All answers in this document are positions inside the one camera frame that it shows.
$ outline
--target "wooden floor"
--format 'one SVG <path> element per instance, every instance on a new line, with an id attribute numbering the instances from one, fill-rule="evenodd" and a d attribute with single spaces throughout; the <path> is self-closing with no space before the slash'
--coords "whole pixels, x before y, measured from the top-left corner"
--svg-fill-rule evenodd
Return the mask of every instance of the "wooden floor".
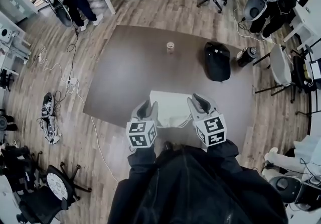
<path id="1" fill-rule="evenodd" d="M 104 19 L 98 27 L 89 24 L 87 30 L 80 33 L 76 44 L 73 73 L 80 81 L 79 94 L 84 100 L 99 56 L 117 24 L 175 30 L 239 48 L 256 46 L 261 55 L 268 53 L 273 46 L 237 34 L 233 19 L 233 10 L 237 7 L 235 0 L 228 0 L 222 14 L 217 13 L 213 2 L 197 8 L 198 0 L 111 0 L 117 12 L 114 16 L 104 0 L 89 1 L 95 13 L 104 14 Z M 238 1 L 240 8 L 236 19 L 240 20 L 246 0 Z M 33 55 L 37 56 L 41 46 L 45 46 L 48 50 L 46 67 L 53 68 L 54 64 L 59 63 L 62 78 L 66 80 L 73 56 L 72 52 L 66 52 L 66 48 L 76 41 L 74 31 L 65 28 L 48 9 L 24 21 L 21 27 L 27 33 L 27 41 L 32 44 Z M 288 32 L 289 27 L 283 27 L 273 34 L 274 41 L 284 44 L 282 39 Z M 286 44 L 287 51 L 295 48 L 296 44 L 295 39 L 290 39 Z M 254 90 L 272 84 L 270 70 L 265 69 L 268 61 L 264 60 L 253 68 Z M 44 95 L 57 90 L 64 95 L 66 91 L 65 83 L 60 79 L 60 68 L 56 66 L 53 70 L 43 71 L 44 67 L 37 59 L 31 60 L 14 82 L 6 108 L 16 118 L 19 131 L 9 137 L 21 140 L 32 151 L 42 150 L 44 153 L 40 163 L 43 168 L 49 164 L 58 167 L 64 161 L 71 173 L 77 164 L 82 166 L 75 181 L 79 185 L 92 187 L 93 191 L 91 194 L 79 192 L 81 200 L 68 211 L 58 214 L 62 223 L 106 224 L 117 183 L 104 165 L 93 124 L 90 116 L 82 113 L 83 103 L 77 93 L 67 95 L 58 109 L 59 129 L 63 134 L 58 144 L 49 146 L 37 124 Z M 308 96 L 298 94 L 294 104 L 290 103 L 290 98 L 290 91 L 274 97 L 269 92 L 253 95 L 253 125 L 248 127 L 243 154 L 238 159 L 243 166 L 261 168 L 263 156 L 271 147 L 277 146 L 284 152 L 293 146 L 294 140 L 305 137 L 308 120 L 294 113 L 296 110 L 307 110 Z M 118 180 L 126 178 L 129 172 L 126 157 L 130 151 L 124 130 L 97 119 L 94 121 L 106 162 Z"/>

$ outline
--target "white chair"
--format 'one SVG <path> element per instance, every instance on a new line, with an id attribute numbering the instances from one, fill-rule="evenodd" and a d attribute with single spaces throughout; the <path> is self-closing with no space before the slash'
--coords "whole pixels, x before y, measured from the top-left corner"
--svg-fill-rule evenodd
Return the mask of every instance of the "white chair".
<path id="1" fill-rule="evenodd" d="M 271 94 L 271 96 L 274 96 L 274 95 L 286 90 L 287 88 L 293 86 L 294 83 L 292 82 L 291 70 L 290 70 L 288 60 L 286 58 L 285 53 L 283 52 L 283 50 L 281 48 L 281 45 L 279 45 L 279 44 L 276 44 L 270 53 L 268 53 L 267 55 L 265 55 L 264 57 L 259 59 L 257 62 L 253 63 L 253 66 L 256 65 L 257 63 L 259 63 L 260 61 L 262 61 L 263 59 L 267 58 L 268 56 L 270 57 L 271 63 L 267 68 L 268 69 L 271 68 L 272 75 L 273 75 L 276 85 L 273 87 L 270 87 L 270 88 L 256 91 L 255 93 L 261 93 L 261 92 L 265 92 L 265 91 L 269 91 L 269 90 L 272 90 L 275 88 L 282 87 L 282 89 Z"/>

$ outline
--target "power outlet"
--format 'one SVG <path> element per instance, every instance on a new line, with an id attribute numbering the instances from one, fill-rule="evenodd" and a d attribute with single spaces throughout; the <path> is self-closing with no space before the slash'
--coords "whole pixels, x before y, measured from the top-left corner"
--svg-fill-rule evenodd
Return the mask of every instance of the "power outlet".
<path id="1" fill-rule="evenodd" d="M 70 84 L 70 85 L 75 85 L 75 84 L 77 84 L 77 81 L 78 81 L 77 78 L 72 77 L 72 78 L 70 78 L 70 80 L 69 80 L 69 84 Z"/>

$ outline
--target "dark rectangular table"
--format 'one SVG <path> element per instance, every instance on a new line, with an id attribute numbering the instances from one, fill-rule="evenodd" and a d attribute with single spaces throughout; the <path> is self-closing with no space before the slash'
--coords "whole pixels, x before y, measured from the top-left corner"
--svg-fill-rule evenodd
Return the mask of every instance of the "dark rectangular table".
<path id="1" fill-rule="evenodd" d="M 240 68 L 232 61 L 230 79 L 211 81 L 202 62 L 204 46 L 208 41 L 174 31 L 117 26 L 100 56 L 83 112 L 126 127 L 132 110 L 149 98 L 151 90 L 185 94 L 196 92 L 216 101 L 225 117 L 227 138 L 241 151 L 251 119 L 252 66 L 248 64 Z M 168 42 L 175 45 L 173 54 L 167 52 Z M 240 51 L 233 46 L 226 47 L 231 57 Z M 194 132 L 192 129 L 176 129 L 173 134 L 180 136 L 179 140 L 190 134 L 195 140 L 197 138 L 194 133 L 191 134 L 191 131 Z M 194 142 L 186 144 L 199 146 L 200 141 L 197 145 Z"/>

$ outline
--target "black jacket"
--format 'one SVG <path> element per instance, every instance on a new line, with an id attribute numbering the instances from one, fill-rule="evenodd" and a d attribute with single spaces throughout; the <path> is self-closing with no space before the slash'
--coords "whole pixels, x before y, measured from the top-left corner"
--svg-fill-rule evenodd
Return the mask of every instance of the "black jacket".
<path id="1" fill-rule="evenodd" d="M 278 193 L 235 160 L 230 141 L 209 147 L 153 148 L 128 157 L 129 179 L 116 190 L 108 223 L 287 223 Z"/>

